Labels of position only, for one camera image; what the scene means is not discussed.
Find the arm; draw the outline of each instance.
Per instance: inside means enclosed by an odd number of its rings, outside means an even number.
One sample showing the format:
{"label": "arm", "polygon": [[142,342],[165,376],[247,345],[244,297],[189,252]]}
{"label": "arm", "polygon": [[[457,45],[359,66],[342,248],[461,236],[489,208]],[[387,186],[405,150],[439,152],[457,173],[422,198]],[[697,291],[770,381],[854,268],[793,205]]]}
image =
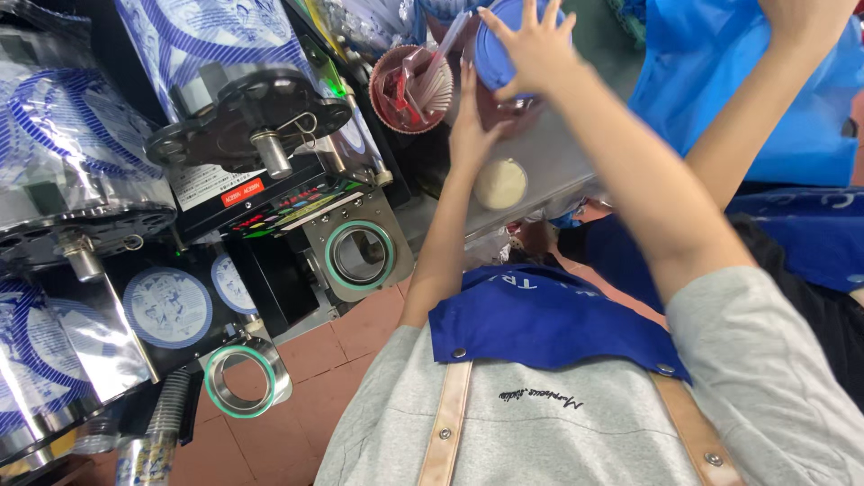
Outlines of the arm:
{"label": "arm", "polygon": [[497,94],[541,93],[559,110],[645,255],[665,303],[695,278],[727,266],[753,265],[705,188],[657,134],[623,106],[569,46],[571,14],[556,28],[560,0],[537,24],[536,1],[525,0],[522,28],[510,31],[489,10],[481,15],[506,46],[516,78]]}
{"label": "arm", "polygon": [[761,0],[768,49],[684,161],[724,209],[753,160],[846,26],[855,0]]}
{"label": "arm", "polygon": [[462,66],[461,105],[450,134],[450,172],[444,182],[432,226],[417,256],[400,326],[421,328],[438,302],[461,288],[465,260],[465,218],[471,188],[503,125],[483,132],[477,113],[477,78]]}

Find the blue lid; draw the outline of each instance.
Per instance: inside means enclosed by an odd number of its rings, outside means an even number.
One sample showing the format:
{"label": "blue lid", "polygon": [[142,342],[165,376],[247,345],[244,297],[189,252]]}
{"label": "blue lid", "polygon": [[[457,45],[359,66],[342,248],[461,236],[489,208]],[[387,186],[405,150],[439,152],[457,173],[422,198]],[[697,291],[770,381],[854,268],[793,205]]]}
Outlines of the blue lid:
{"label": "blue lid", "polygon": [[[543,18],[543,12],[549,0],[537,0],[537,18]],[[522,0],[498,0],[492,4],[490,10],[510,30],[517,31],[522,28]],[[558,10],[556,23],[564,22],[564,12]],[[477,67],[477,75],[483,84],[491,90],[498,90],[509,83],[516,76],[516,68],[507,55],[504,44],[489,30],[485,22],[480,23],[477,30],[477,39],[474,44],[474,64]],[[520,93],[517,98],[528,98],[530,94]]]}

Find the stainless steel ring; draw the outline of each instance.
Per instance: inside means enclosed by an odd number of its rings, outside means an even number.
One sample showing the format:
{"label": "stainless steel ring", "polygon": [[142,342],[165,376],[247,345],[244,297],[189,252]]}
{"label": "stainless steel ring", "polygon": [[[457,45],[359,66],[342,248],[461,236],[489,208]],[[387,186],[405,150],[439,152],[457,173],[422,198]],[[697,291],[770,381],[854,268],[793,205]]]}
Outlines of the stainless steel ring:
{"label": "stainless steel ring", "polygon": [[[240,356],[255,362],[264,373],[267,387],[260,400],[245,400],[232,393],[225,383],[225,364],[232,356]],[[291,396],[293,385],[285,363],[273,343],[260,337],[252,337],[243,344],[225,346],[213,351],[206,365],[206,389],[213,403],[228,415],[237,419],[250,419],[264,413],[277,401]]]}

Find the plastic bag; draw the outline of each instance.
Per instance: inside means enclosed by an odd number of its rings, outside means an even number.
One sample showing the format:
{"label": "plastic bag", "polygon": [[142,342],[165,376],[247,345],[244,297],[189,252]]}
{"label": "plastic bag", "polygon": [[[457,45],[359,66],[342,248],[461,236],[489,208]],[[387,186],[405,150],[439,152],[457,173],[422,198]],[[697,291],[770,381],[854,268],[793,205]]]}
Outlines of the plastic bag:
{"label": "plastic bag", "polygon": [[419,44],[426,23],[415,0],[308,0],[324,26],[341,35],[351,49],[375,61],[388,49]]}
{"label": "plastic bag", "polygon": [[[629,106],[685,155],[766,51],[770,26],[757,0],[649,0],[647,9],[645,64]],[[859,24],[849,20],[746,181],[848,185],[858,141],[841,129],[864,86]]]}

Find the floor tile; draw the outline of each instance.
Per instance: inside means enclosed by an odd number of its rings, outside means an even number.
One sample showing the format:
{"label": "floor tile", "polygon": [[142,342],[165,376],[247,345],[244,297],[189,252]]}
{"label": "floor tile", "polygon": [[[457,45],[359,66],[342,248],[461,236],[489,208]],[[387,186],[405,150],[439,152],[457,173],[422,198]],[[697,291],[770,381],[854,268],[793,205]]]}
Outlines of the floor tile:
{"label": "floor tile", "polygon": [[349,364],[351,365],[351,371],[354,373],[354,377],[358,380],[358,383],[363,381],[363,377],[366,375],[366,370],[369,369],[369,365],[372,364],[372,361],[375,360],[375,356],[378,353],[369,353],[366,356],[360,356],[354,361],[351,361]]}
{"label": "floor tile", "polygon": [[102,454],[88,454],[87,455],[93,462],[99,466],[101,464],[116,464],[117,463],[117,451],[104,452]]}
{"label": "floor tile", "polygon": [[290,399],[254,419],[226,417],[255,478],[314,457],[291,406],[297,398],[298,387],[295,385]]}
{"label": "floor tile", "polygon": [[321,467],[321,459],[313,457],[288,469],[259,477],[257,486],[309,486],[314,483],[319,467]]}
{"label": "floor tile", "polygon": [[93,473],[87,478],[87,482],[84,484],[90,484],[92,486],[114,486],[116,483],[117,461],[115,460],[113,463],[97,464],[96,469],[93,470]]}
{"label": "floor tile", "polygon": [[198,425],[207,422],[209,419],[214,419],[221,414],[222,411],[216,407],[213,400],[210,400],[206,387],[204,384],[201,384],[201,394],[198,397],[198,410],[195,411],[195,424]]}
{"label": "floor tile", "polygon": [[408,278],[406,278],[402,282],[396,284],[396,286],[399,287],[399,293],[402,294],[402,298],[406,298],[408,296],[408,287],[411,285],[411,275],[409,275]]}
{"label": "floor tile", "polygon": [[378,351],[387,343],[398,325],[403,304],[402,294],[394,285],[373,293],[330,323],[349,361]]}
{"label": "floor tile", "polygon": [[342,413],[360,384],[359,374],[343,365],[294,387],[291,404],[315,457],[323,457]]}
{"label": "floor tile", "polygon": [[289,340],[278,350],[295,384],[348,362],[329,323]]}
{"label": "floor tile", "polygon": [[195,427],[195,439],[179,447],[172,486],[240,486],[255,479],[224,417]]}

